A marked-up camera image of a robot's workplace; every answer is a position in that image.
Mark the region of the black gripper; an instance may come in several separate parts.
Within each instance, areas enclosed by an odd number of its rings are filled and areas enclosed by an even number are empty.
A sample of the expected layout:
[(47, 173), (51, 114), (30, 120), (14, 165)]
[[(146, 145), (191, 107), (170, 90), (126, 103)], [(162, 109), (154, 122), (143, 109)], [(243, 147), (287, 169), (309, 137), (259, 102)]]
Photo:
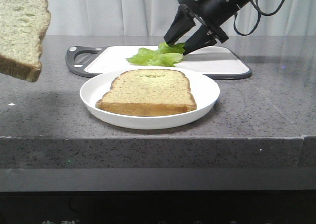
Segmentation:
[(237, 13), (249, 0), (177, 0), (179, 7), (176, 16), (164, 35), (168, 45), (174, 45), (193, 26), (196, 19), (201, 23), (199, 29), (185, 42), (187, 55), (198, 49), (213, 46), (219, 40), (228, 39), (221, 25)]

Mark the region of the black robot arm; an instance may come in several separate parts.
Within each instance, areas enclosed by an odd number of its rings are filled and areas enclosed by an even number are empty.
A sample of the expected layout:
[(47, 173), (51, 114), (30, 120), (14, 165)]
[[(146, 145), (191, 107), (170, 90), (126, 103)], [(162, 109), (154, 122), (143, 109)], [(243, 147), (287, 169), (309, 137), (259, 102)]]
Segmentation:
[(183, 35), (194, 27), (197, 19), (199, 29), (185, 41), (184, 54), (200, 48), (213, 46), (219, 40), (225, 42), (229, 37), (221, 25), (237, 13), (250, 0), (177, 0), (179, 7), (176, 16), (164, 36), (165, 42), (174, 45)]

